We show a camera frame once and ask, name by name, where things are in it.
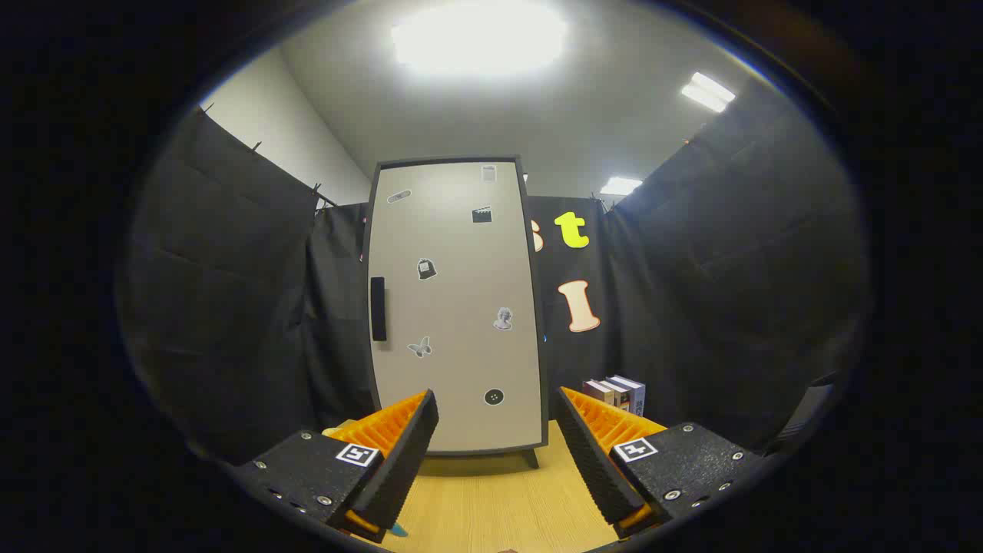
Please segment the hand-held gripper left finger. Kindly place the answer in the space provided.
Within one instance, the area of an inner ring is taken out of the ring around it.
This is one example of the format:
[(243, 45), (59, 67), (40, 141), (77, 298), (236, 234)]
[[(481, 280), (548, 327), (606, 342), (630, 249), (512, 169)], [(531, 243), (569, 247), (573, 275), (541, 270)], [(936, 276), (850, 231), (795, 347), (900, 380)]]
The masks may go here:
[(396, 524), (439, 423), (431, 389), (333, 433), (300, 430), (230, 469), (281, 517), (330, 541), (379, 544)]

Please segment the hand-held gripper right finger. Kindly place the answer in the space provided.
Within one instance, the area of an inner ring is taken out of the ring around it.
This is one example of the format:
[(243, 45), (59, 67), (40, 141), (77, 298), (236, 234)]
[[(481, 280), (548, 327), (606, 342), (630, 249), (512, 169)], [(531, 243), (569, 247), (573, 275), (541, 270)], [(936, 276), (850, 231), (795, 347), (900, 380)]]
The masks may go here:
[(565, 386), (555, 398), (570, 455), (620, 540), (707, 510), (763, 463), (695, 422), (664, 427)]

